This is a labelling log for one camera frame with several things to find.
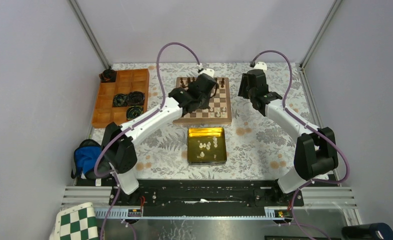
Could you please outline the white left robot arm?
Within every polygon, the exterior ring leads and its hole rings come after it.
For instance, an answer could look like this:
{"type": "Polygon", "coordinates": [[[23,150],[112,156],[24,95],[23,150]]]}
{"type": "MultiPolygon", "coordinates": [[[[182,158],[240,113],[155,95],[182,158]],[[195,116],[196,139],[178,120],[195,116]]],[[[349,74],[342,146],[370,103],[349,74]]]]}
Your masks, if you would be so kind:
{"type": "Polygon", "coordinates": [[[217,85],[214,74],[211,68],[203,69],[186,89],[173,89],[161,106],[121,125],[112,122],[106,127],[106,142],[98,159],[102,160],[109,153],[107,160],[117,186],[121,189],[120,199],[125,204],[135,205],[140,198],[137,190],[139,182],[133,171],[137,163],[135,146],[164,125],[198,109],[207,109],[211,91],[217,85]]]}

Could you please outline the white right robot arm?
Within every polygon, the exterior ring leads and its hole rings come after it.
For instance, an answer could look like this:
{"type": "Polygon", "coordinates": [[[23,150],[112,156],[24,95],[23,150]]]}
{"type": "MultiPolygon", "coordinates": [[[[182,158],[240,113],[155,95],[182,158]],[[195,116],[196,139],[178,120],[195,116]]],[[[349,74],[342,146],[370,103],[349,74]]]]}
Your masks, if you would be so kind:
{"type": "Polygon", "coordinates": [[[249,99],[255,110],[278,124],[295,142],[293,167],[272,187],[274,204],[284,206],[291,200],[291,193],[303,184],[338,167],[334,132],[311,124],[286,107],[282,96],[269,90],[262,69],[242,74],[238,96],[249,99]]]}

